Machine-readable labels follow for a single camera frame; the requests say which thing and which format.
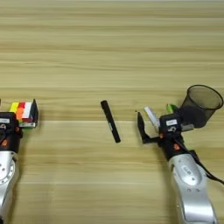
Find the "yellow block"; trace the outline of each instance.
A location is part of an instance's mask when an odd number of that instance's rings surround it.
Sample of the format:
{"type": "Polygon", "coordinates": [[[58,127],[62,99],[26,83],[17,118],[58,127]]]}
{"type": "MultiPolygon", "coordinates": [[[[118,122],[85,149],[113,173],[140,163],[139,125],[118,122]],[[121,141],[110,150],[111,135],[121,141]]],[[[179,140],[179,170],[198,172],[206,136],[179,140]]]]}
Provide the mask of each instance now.
{"type": "Polygon", "coordinates": [[[14,112],[16,114],[17,110],[18,110],[18,102],[13,102],[10,106],[10,112],[14,112]]]}

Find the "wood grain surface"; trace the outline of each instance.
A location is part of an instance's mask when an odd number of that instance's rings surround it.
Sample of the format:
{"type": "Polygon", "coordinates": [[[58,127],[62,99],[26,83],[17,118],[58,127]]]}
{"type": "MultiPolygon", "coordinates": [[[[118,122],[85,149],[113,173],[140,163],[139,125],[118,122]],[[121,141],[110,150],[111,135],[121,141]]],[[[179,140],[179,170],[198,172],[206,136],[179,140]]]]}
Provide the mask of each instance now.
{"type": "MultiPolygon", "coordinates": [[[[2,110],[36,98],[40,111],[21,143],[10,224],[177,223],[165,157],[142,146],[136,110],[160,116],[192,84],[224,95],[223,60],[224,2],[1,1],[2,110]]],[[[185,141],[224,179],[223,124],[220,110],[185,141]]],[[[223,187],[207,190],[224,223],[223,187]]]]}

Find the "stack of blocks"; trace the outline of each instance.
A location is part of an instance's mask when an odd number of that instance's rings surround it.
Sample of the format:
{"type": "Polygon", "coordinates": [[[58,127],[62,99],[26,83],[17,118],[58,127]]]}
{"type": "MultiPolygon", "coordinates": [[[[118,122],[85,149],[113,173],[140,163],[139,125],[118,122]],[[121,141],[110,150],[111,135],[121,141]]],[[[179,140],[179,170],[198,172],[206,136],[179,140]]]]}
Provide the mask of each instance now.
{"type": "Polygon", "coordinates": [[[13,102],[10,107],[10,112],[14,112],[17,115],[17,119],[20,123],[32,122],[32,102],[13,102]]]}

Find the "black mesh cup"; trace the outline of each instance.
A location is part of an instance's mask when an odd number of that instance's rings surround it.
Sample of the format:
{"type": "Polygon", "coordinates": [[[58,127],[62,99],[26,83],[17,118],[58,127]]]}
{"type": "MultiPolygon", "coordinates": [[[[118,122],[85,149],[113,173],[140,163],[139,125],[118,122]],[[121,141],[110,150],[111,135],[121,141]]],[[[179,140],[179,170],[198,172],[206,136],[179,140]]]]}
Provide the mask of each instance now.
{"type": "Polygon", "coordinates": [[[178,112],[184,123],[192,123],[195,128],[202,128],[222,106],[223,98],[215,89],[194,85],[187,89],[186,98],[178,112]]]}

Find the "black marker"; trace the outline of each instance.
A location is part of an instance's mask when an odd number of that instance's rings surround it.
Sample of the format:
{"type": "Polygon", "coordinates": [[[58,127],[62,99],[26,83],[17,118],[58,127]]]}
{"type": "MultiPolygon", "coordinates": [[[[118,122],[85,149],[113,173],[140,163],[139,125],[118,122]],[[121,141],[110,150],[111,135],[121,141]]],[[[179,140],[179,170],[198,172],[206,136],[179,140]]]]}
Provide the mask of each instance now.
{"type": "Polygon", "coordinates": [[[115,124],[114,118],[111,114],[111,111],[109,109],[108,102],[107,101],[102,101],[101,102],[101,107],[104,111],[105,116],[107,117],[108,125],[110,127],[110,130],[111,130],[113,136],[114,136],[115,142],[118,144],[118,143],[121,142],[121,139],[120,139],[119,134],[117,132],[116,124],[115,124]]]}

